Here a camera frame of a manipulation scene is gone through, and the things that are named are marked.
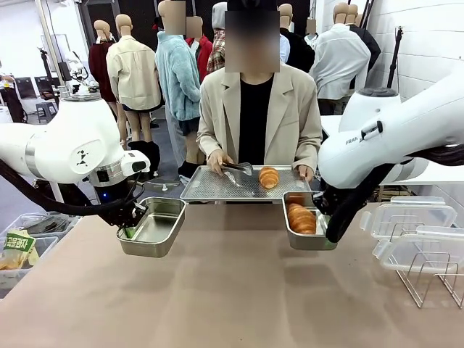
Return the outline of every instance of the person's hand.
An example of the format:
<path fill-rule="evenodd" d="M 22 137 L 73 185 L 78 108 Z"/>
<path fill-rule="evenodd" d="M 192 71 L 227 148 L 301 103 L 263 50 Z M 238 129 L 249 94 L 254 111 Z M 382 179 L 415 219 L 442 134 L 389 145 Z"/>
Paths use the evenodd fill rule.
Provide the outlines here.
<path fill-rule="evenodd" d="M 211 152 L 210 157 L 208 158 L 208 167 L 212 169 L 213 172 L 222 175 L 223 170 L 221 169 L 221 165 L 223 163 L 233 163 L 233 160 L 223 151 L 223 150 L 215 150 Z"/>
<path fill-rule="evenodd" d="M 314 172 L 307 165 L 299 165 L 297 169 L 299 177 L 305 179 L 308 183 L 314 178 Z"/>

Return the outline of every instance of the chair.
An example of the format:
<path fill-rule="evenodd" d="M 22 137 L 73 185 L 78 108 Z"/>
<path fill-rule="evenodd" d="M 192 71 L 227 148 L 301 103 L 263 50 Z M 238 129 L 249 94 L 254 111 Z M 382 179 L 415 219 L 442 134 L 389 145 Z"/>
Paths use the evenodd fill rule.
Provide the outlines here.
<path fill-rule="evenodd" d="M 53 117 L 57 114 L 57 109 L 55 108 L 54 104 L 50 101 L 45 103 L 37 103 L 36 110 L 39 123 L 41 123 L 42 119 L 45 119 L 47 122 L 50 122 L 53 119 Z"/>

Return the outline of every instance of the metal tray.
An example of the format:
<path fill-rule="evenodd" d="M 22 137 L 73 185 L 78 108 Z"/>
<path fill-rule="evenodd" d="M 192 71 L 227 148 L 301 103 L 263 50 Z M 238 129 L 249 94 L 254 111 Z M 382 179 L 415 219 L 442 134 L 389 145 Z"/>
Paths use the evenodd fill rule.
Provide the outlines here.
<path fill-rule="evenodd" d="M 238 170 L 227 170 L 235 178 L 235 182 L 227 176 L 212 172 L 208 166 L 196 169 L 181 199 L 191 201 L 238 201 L 281 203 L 283 194 L 288 191 L 310 191 L 309 184 L 302 180 L 290 165 L 273 165 L 279 172 L 279 183 L 275 188 L 267 190 L 260 185 L 259 175 L 263 165 L 253 166 L 253 175 L 248 176 Z"/>
<path fill-rule="evenodd" d="M 286 192 L 282 198 L 283 214 L 289 236 L 290 246 L 297 250 L 334 250 L 336 243 L 331 243 L 326 238 L 328 216 L 323 215 L 312 203 L 314 192 Z M 287 215 L 287 207 L 291 203 L 297 203 L 306 207 L 316 215 L 316 234 L 300 234 L 290 228 Z"/>
<path fill-rule="evenodd" d="M 136 226 L 133 238 L 124 229 L 117 232 L 124 253 L 145 257 L 167 255 L 185 220 L 186 203 L 180 199 L 145 198 L 140 202 L 148 209 Z"/>

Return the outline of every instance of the croissant on tray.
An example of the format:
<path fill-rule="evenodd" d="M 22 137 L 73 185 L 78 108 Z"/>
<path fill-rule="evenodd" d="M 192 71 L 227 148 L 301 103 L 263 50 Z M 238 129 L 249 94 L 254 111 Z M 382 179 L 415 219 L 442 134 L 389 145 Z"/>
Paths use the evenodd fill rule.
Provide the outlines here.
<path fill-rule="evenodd" d="M 288 218 L 293 232 L 300 234 L 316 233 L 316 217 L 302 205 L 292 203 L 289 205 Z"/>
<path fill-rule="evenodd" d="M 260 184 L 265 189 L 273 189 L 278 184 L 278 171 L 272 167 L 260 170 Z"/>

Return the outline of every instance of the black jacket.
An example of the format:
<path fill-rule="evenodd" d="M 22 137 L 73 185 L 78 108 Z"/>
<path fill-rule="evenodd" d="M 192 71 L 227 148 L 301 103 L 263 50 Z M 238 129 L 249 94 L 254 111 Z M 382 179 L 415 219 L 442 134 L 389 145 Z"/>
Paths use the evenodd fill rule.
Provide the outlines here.
<path fill-rule="evenodd" d="M 281 34 L 288 38 L 290 43 L 290 54 L 286 64 L 308 73 L 314 64 L 315 53 L 312 48 L 302 36 L 288 29 L 281 28 Z"/>
<path fill-rule="evenodd" d="M 349 29 L 361 38 L 362 42 L 364 42 L 364 44 L 368 47 L 370 51 L 370 60 L 368 67 L 369 71 L 370 69 L 372 69 L 372 67 L 377 61 L 378 56 L 380 55 L 380 47 L 378 46 L 375 38 L 373 38 L 372 35 L 366 29 L 357 27 L 354 24 L 350 24 Z"/>

